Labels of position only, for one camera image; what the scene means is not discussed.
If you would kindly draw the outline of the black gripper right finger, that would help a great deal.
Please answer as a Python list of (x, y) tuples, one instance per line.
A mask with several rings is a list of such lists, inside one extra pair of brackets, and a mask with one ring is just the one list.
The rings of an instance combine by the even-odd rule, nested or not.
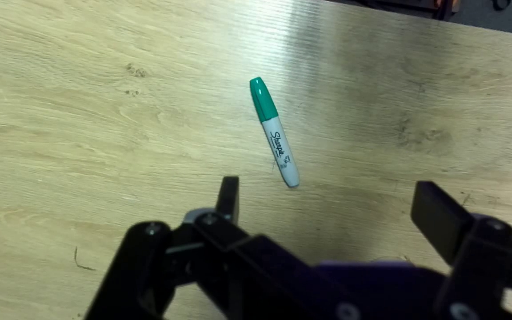
[(454, 264), (473, 214), (434, 181), (418, 181), (411, 218), (438, 254)]

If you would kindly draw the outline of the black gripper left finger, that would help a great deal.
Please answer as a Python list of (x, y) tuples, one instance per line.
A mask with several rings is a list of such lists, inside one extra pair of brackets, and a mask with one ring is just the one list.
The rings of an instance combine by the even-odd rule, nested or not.
[(238, 191), (240, 191), (240, 177), (224, 175), (221, 181), (215, 211), (221, 213), (230, 222), (238, 220)]

